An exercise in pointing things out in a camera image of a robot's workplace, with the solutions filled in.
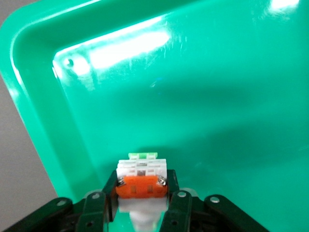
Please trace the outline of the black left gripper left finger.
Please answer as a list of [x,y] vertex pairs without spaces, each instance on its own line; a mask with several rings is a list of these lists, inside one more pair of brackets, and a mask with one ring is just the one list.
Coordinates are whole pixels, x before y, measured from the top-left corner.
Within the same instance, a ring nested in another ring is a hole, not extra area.
[[113,171],[103,189],[89,193],[77,203],[55,198],[33,211],[6,232],[107,232],[118,209],[118,184]]

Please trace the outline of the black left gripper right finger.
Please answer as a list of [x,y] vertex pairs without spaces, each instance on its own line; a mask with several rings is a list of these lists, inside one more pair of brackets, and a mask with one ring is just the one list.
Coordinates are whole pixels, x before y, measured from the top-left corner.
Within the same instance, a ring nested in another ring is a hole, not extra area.
[[168,210],[160,232],[267,232],[263,225],[223,195],[201,200],[181,190],[176,171],[167,170]]

